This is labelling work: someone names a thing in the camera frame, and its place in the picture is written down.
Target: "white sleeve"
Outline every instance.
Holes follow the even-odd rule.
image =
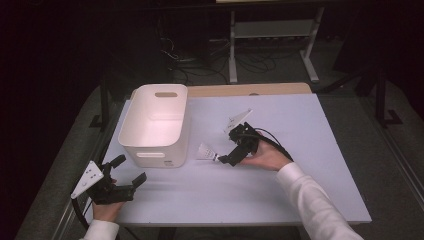
[[[362,239],[347,224],[324,189],[296,163],[284,166],[277,173],[277,181],[298,209],[311,239]]]
[[[84,240],[114,240],[118,234],[119,225],[113,222],[93,220]]]

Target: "dark background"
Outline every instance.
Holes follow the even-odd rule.
[[[131,6],[132,2],[123,3]],[[389,80],[403,89],[424,118],[423,10],[418,2],[330,7],[318,37],[346,39],[336,63],[339,70],[351,72],[370,58],[380,59]],[[289,16],[284,11],[244,10],[240,16],[247,20]],[[298,16],[309,12],[306,9]],[[159,35],[201,57],[209,38],[229,37],[228,21],[225,11],[99,13],[85,11],[77,1],[4,1],[0,13],[2,238],[14,238],[79,109],[103,79],[117,101],[141,84],[167,82]]]

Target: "gray carpet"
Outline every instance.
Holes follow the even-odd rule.
[[[298,43],[285,44],[280,50],[293,52],[298,46]],[[340,46],[341,42],[335,41],[318,42],[314,47],[311,59],[321,82],[310,84],[312,89],[326,86],[344,76],[343,73],[331,70]],[[224,78],[228,76],[225,61],[225,58],[221,58],[214,62],[213,66],[216,70],[220,70],[222,76],[204,71],[203,75],[202,71],[195,72],[196,75],[188,74],[190,83],[223,84]],[[238,64],[239,83],[309,83],[298,54],[275,59],[275,63],[275,69],[262,73],[253,73],[255,68],[246,66],[244,68]],[[179,71],[174,71],[174,76],[178,79],[176,81],[187,80],[186,75]],[[351,91],[354,84],[355,82],[348,83],[330,95],[319,97],[346,163],[373,219],[372,223],[360,224],[354,226],[354,229],[365,239],[422,239],[423,210],[400,171],[397,159],[386,143],[384,135],[389,133],[394,137],[408,162],[416,170],[417,176],[423,179],[424,167],[421,156],[424,151],[422,148],[424,123],[410,109],[402,92],[389,84],[387,106],[396,110],[404,124],[389,126],[388,130],[382,130],[375,124],[373,113],[369,113],[370,108],[372,111],[373,96],[357,98]],[[55,232],[57,224],[64,222],[61,218],[66,210],[72,184],[89,160],[100,134],[98,129],[88,127],[92,117],[99,113],[98,95],[98,91],[93,92],[82,108],[17,239],[51,239],[52,236],[55,236],[55,239],[78,239],[84,235],[84,229],[76,219],[70,219],[63,235],[61,232],[56,234]],[[131,229],[141,239],[156,239],[158,236],[157,228]],[[134,239],[125,229],[121,228],[120,232],[121,239]],[[304,231],[302,237],[308,239]]]

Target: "person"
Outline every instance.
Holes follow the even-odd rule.
[[[243,159],[240,164],[277,171],[277,181],[287,194],[291,204],[298,209],[303,226],[311,239],[362,239],[348,225],[322,187],[311,176],[306,175],[296,163],[289,160],[272,145],[261,140],[257,152]],[[117,230],[111,230],[106,233],[104,229],[108,228],[108,226],[113,226],[114,229],[118,228],[112,223],[107,223],[107,221],[114,220],[111,216],[116,217],[119,207],[95,206],[93,211],[94,224],[90,225],[87,232],[88,236],[86,235],[84,239],[114,239]],[[100,231],[98,234],[102,234],[103,238],[95,236],[94,231]]]

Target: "small white object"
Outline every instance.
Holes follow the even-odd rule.
[[[233,130],[233,128],[237,127],[252,112],[253,112],[253,110],[249,108],[246,112],[242,112],[242,113],[238,114],[237,116],[230,118],[230,121],[228,122],[227,127],[225,128],[224,132],[226,134],[229,134],[230,131]]]
[[[135,91],[118,141],[139,167],[175,168],[187,154],[187,87],[149,84]]]
[[[99,167],[97,167],[93,161],[90,161],[87,168],[84,170],[84,173],[82,174],[82,177],[79,180],[77,186],[75,187],[74,192],[72,192],[71,198],[77,198],[79,195],[81,195],[81,193],[85,192],[96,182],[100,181],[103,176],[104,175],[102,171],[100,171]]]
[[[209,148],[206,144],[201,143],[199,150],[197,151],[196,159],[197,160],[213,160],[217,161],[220,156]]]

